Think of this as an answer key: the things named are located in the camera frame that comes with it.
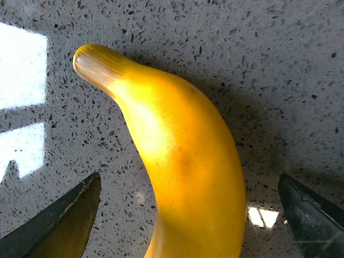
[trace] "banana peel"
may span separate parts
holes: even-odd
[[[87,44],[76,73],[120,107],[147,169],[156,220],[145,258],[239,257],[246,188],[232,135],[186,80]]]

